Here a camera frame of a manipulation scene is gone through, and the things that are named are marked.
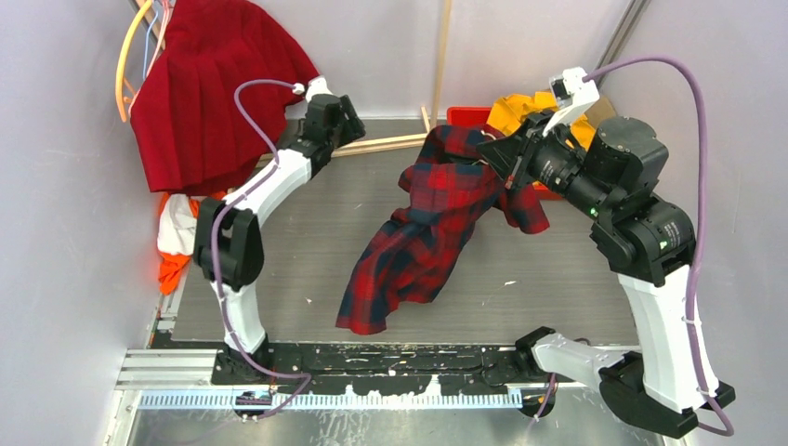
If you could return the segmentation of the dark plaid garment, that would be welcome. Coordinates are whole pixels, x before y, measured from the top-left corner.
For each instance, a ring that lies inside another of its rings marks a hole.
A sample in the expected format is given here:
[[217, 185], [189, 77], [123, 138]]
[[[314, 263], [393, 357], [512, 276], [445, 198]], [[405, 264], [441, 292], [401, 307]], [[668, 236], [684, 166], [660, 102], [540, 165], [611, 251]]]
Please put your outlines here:
[[393, 211], [354, 266], [335, 325], [356, 335], [387, 328], [387, 316], [401, 303], [426, 304], [440, 293], [489, 210], [524, 234], [549, 227], [532, 186], [505, 188], [481, 160], [479, 144], [502, 138], [489, 125], [439, 125], [432, 129], [414, 162], [400, 175], [409, 203]]

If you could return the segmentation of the wooden clothes rack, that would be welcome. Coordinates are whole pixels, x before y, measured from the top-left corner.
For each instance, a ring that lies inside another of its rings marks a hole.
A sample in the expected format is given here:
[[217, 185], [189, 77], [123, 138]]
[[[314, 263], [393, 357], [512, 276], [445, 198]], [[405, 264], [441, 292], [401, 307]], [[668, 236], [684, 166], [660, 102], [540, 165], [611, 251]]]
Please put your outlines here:
[[[126, 1], [137, 13], [144, 1]], [[415, 147], [423, 142], [430, 130], [430, 117], [425, 106], [421, 106], [416, 117], [375, 117], [364, 118], [369, 132], [360, 141], [349, 143], [334, 152], [334, 157], [352, 156], [358, 154], [394, 151]], [[295, 140], [296, 130], [300, 130], [303, 123], [300, 119], [288, 119], [279, 148], [283, 149], [284, 143]], [[261, 156], [255, 170], [260, 170], [272, 160], [271, 154]]]

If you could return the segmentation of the red skirt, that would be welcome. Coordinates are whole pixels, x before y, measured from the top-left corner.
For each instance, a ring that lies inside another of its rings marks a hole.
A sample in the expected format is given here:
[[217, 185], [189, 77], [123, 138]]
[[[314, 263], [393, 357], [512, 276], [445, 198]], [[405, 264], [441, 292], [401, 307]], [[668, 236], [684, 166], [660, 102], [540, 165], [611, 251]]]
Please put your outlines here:
[[301, 45], [250, 1], [178, 1], [130, 112], [152, 192], [209, 195], [248, 179], [319, 72]]

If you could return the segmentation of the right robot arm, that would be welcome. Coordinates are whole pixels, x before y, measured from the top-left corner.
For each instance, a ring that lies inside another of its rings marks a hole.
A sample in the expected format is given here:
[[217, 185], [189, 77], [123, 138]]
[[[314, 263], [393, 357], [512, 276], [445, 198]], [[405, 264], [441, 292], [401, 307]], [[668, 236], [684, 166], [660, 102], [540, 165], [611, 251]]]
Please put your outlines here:
[[669, 152], [648, 124], [614, 116], [588, 148], [575, 148], [570, 129], [541, 111], [477, 151], [509, 189], [540, 182], [591, 219], [591, 240], [624, 289], [637, 330], [639, 350], [616, 353], [540, 327], [516, 342], [522, 378], [582, 383], [623, 422], [673, 439], [700, 426], [698, 410], [734, 401], [734, 388], [710, 366], [687, 296], [695, 228], [655, 193]]

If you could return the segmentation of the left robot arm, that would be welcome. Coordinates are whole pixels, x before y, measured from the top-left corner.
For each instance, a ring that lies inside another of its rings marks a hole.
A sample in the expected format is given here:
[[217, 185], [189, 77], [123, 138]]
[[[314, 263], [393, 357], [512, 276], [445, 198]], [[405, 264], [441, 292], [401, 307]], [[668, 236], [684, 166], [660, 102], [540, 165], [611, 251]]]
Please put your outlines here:
[[258, 314], [256, 280], [265, 262], [261, 229], [286, 198], [311, 181], [336, 149], [365, 135], [348, 96], [318, 94], [308, 102], [300, 134], [235, 192], [202, 201], [193, 259], [217, 295], [228, 356], [246, 382], [271, 369], [269, 339]]

